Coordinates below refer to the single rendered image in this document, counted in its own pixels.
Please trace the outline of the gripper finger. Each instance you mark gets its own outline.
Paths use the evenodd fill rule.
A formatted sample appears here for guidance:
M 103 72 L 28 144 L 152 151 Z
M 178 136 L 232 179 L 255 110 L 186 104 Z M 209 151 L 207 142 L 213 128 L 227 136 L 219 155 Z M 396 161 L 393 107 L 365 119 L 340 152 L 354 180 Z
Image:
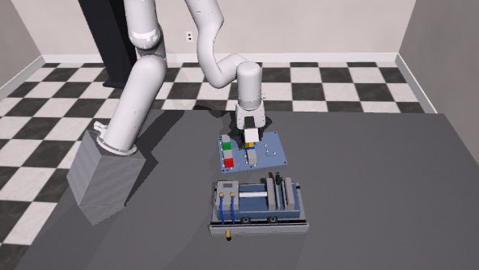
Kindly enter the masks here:
M 260 140 L 260 141 L 261 141 L 261 138 L 263 137 L 263 132 L 264 132 L 264 130 L 267 129 L 268 126 L 272 124 L 272 120 L 271 120 L 270 118 L 268 118 L 267 116 L 265 116 L 265 121 L 266 121 L 266 122 L 265 122 L 265 126 L 260 127 L 260 128 L 258 129 L 258 137 L 259 137 L 259 140 Z
M 229 124 L 229 128 L 234 130 L 236 133 L 239 134 L 239 139 L 242 140 L 242 143 L 244 143 L 244 129 L 238 129 L 236 126 L 236 118 Z

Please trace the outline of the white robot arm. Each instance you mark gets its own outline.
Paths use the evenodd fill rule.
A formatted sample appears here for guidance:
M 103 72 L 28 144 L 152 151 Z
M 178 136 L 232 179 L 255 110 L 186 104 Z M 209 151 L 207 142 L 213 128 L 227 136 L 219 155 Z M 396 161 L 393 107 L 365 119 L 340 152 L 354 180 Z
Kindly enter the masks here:
M 208 83 L 221 89 L 237 79 L 239 105 L 258 107 L 265 99 L 261 94 L 260 66 L 237 53 L 219 62 L 214 58 L 214 40 L 224 22 L 217 0 L 185 2 L 197 26 L 197 59 Z M 134 143 L 167 76 L 167 56 L 155 0 L 124 0 L 124 6 L 129 39 L 135 46 L 137 61 L 109 124 L 96 121 L 94 129 L 100 131 L 96 140 L 104 149 L 114 154 L 132 155 L 137 150 Z M 245 143 L 259 141 L 254 116 L 244 119 Z

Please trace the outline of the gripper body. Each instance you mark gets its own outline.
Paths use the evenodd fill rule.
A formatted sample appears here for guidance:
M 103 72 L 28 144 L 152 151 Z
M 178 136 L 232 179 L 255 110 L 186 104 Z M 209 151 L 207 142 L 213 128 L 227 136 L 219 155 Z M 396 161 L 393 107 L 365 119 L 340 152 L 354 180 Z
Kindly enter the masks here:
M 243 108 L 239 105 L 239 100 L 237 100 L 235 105 L 235 118 L 238 129 L 246 128 L 245 116 L 254 116 L 255 126 L 257 128 L 265 126 L 265 107 L 263 100 L 256 108 Z

